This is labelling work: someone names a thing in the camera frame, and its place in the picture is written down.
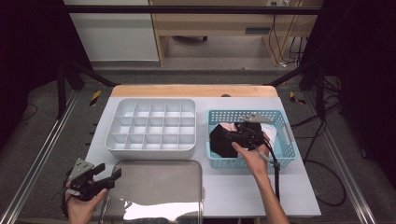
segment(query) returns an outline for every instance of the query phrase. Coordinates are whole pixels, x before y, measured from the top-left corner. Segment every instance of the blue plastic basket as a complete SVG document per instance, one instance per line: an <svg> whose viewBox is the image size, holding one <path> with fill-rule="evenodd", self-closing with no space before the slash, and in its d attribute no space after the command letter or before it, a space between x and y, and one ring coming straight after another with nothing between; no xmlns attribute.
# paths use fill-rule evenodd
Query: blue plastic basket
<svg viewBox="0 0 396 224"><path fill-rule="evenodd" d="M296 158L297 145L291 133L291 128L287 120L279 110L209 110L207 122L209 133L215 129L216 125L222 122L234 123L242 121L241 118L251 114L259 114L271 120L268 124L276 127L276 141L274 152L281 167L286 167ZM222 158L219 154L210 149L209 142L206 142L206 153L213 168L221 167L246 167L243 158Z"/></svg>

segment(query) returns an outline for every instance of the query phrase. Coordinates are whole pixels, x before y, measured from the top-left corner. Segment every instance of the black object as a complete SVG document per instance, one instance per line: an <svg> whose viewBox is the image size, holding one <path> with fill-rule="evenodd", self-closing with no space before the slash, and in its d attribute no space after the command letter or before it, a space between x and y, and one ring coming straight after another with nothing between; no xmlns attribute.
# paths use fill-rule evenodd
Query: black object
<svg viewBox="0 0 396 224"><path fill-rule="evenodd" d="M94 181L93 176L98 175L106 169L105 164L101 163L94 167L92 164L78 159L73 169L69 170L64 177L64 186L68 178L71 178L70 187L64 191L62 195L62 211L66 217L67 213L67 199L65 193L71 194L70 197L76 197L79 200L87 202L95 197L102 189L113 189L115 182L121 177L121 169L115 171L110 177L102 180Z"/></svg>
<svg viewBox="0 0 396 224"><path fill-rule="evenodd" d="M209 134L210 148L222 158L236 158L238 153L235 151L232 142L239 146L253 150L264 144L264 135L260 123L236 122L236 132L228 131L220 124Z"/></svg>
<svg viewBox="0 0 396 224"><path fill-rule="evenodd" d="M226 137L239 146L253 150L264 144L264 133L260 123L236 122L236 132L227 132Z"/></svg>
<svg viewBox="0 0 396 224"><path fill-rule="evenodd" d="M238 153L233 149L232 141L226 137L227 132L228 130L218 124L209 134L210 149L222 158L236 158Z"/></svg>

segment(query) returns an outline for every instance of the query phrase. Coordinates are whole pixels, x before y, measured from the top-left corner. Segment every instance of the white cabinet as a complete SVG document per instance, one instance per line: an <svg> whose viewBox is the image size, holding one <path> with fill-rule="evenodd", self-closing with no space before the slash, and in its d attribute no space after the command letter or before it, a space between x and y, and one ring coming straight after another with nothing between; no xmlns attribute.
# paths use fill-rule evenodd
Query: white cabinet
<svg viewBox="0 0 396 224"><path fill-rule="evenodd" d="M66 5L147 6L146 0L64 0ZM158 62L149 14L72 13L81 42L92 64Z"/></svg>

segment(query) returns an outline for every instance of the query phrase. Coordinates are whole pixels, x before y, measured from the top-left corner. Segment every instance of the white compartment tray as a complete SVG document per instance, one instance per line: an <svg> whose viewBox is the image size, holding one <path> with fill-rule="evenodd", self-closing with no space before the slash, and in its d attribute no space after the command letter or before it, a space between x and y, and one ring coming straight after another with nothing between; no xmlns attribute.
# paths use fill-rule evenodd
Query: white compartment tray
<svg viewBox="0 0 396 224"><path fill-rule="evenodd" d="M196 141L195 102L191 99L121 100L106 137L118 159L188 159Z"/></svg>

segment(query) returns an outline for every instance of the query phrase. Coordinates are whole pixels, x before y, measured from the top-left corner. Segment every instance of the gray floor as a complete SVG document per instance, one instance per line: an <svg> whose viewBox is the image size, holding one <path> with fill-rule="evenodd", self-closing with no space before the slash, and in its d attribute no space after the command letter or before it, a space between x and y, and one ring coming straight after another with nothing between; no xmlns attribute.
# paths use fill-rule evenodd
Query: gray floor
<svg viewBox="0 0 396 224"><path fill-rule="evenodd" d="M123 84L149 83L194 83L194 84L262 84L268 83L293 69L291 63L286 68L273 67L264 51L259 37L209 37L207 42L197 38L171 38L167 58L163 67L138 67L131 70L98 70L104 77ZM64 125L57 142L51 149L30 196L26 199L20 213L19 222L28 222L26 218L45 218L65 220L59 208L59 197L53 197L59 191L64 173L77 158L84 158L92 140L95 124L106 106L106 98L111 89L86 78L86 87L78 93L76 105L70 118ZM312 115L310 105L300 105L290 101L290 91L297 99L311 96L311 92L300 92L299 77L277 88L279 97L285 106L290 124L302 121ZM102 94L96 106L89 106L95 91ZM57 114L56 83L31 92L24 118L14 131L6 146L0 151L0 213L13 202L30 166L44 145ZM336 104L336 98L329 99L328 105ZM318 123L312 121L293 129L298 148L304 155L309 148ZM370 207L377 223L396 223L396 191L390 185L375 161L361 157L360 146L356 142L345 118L338 109L327 115L326 130L331 133L338 150L352 173L361 193ZM313 145L309 159L320 161L336 170L328 145L322 134ZM314 163L308 163L306 170L314 189L320 192L319 198L336 203L342 198L342 189L336 178ZM296 218L293 223L361 223L357 215L356 204L349 198L337 207L319 202L321 217Z"/></svg>

